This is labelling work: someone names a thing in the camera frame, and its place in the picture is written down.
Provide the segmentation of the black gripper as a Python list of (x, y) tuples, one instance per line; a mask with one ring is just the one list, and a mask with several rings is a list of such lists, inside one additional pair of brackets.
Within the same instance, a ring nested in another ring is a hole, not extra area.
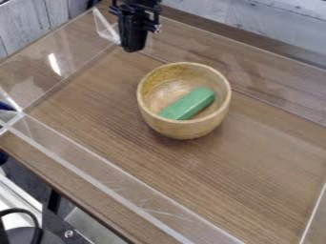
[(112, 0), (110, 12), (119, 17), (122, 47), (127, 52), (140, 51), (148, 31), (162, 32), (162, 0)]

